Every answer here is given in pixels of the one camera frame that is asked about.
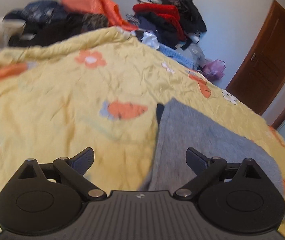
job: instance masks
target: ribbed gray panel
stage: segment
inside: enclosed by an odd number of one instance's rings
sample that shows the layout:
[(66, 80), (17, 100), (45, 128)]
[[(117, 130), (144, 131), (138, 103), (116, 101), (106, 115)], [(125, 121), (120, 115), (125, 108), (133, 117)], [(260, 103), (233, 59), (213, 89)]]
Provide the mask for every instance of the ribbed gray panel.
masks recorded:
[(0, 240), (284, 240), (275, 232), (236, 236), (207, 223), (191, 202), (167, 191), (114, 191), (112, 197), (87, 205), (67, 228), (47, 236), (0, 234)]

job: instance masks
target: yellow blanket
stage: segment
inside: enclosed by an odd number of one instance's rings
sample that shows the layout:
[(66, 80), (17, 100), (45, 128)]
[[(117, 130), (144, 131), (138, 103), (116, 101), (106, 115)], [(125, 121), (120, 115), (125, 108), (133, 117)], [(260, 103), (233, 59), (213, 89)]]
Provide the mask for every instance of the yellow blanket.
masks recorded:
[(285, 180), (285, 143), (264, 119), (129, 33), (0, 51), (0, 70), (16, 63), (26, 71), (0, 74), (0, 190), (26, 158), (50, 163), (86, 147), (95, 152), (86, 178), (107, 192), (136, 190), (153, 159), (156, 105), (172, 97), (261, 146)]

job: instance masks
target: brown door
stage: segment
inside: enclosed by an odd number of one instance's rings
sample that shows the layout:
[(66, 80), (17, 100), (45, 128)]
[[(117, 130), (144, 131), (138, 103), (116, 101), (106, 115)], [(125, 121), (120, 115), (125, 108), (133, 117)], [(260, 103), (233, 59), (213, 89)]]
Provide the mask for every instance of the brown door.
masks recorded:
[(285, 9), (274, 1), (249, 54), (226, 90), (261, 115), (284, 82)]

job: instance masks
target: red garment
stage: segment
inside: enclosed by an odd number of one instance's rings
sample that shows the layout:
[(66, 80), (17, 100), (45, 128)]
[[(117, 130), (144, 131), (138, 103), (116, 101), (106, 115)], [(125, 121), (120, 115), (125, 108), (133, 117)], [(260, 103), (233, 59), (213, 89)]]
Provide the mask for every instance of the red garment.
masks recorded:
[(180, 26), (179, 12), (176, 6), (174, 5), (163, 5), (163, 4), (151, 4), (151, 3), (140, 3), (135, 4), (132, 8), (135, 13), (139, 12), (154, 12), (156, 15), (166, 19), (171, 23), (178, 32), (178, 38), (181, 41), (186, 40), (186, 36), (183, 33), (183, 30)]
[(104, 14), (109, 20), (109, 26), (121, 26), (126, 31), (138, 30), (122, 19), (118, 5), (112, 0), (62, 0), (62, 5), (69, 12)]

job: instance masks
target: light blue folded cloth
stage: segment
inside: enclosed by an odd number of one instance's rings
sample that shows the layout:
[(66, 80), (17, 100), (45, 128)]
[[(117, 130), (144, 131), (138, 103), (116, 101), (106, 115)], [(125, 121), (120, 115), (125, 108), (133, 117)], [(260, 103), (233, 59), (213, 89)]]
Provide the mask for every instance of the light blue folded cloth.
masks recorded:
[(184, 57), (183, 55), (179, 54), (172, 48), (169, 48), (168, 46), (159, 43), (159, 49), (161, 53), (165, 54), (167, 57), (171, 57), (175, 61), (177, 61), (179, 64), (189, 68), (194, 69), (194, 62), (190, 60), (189, 58)]

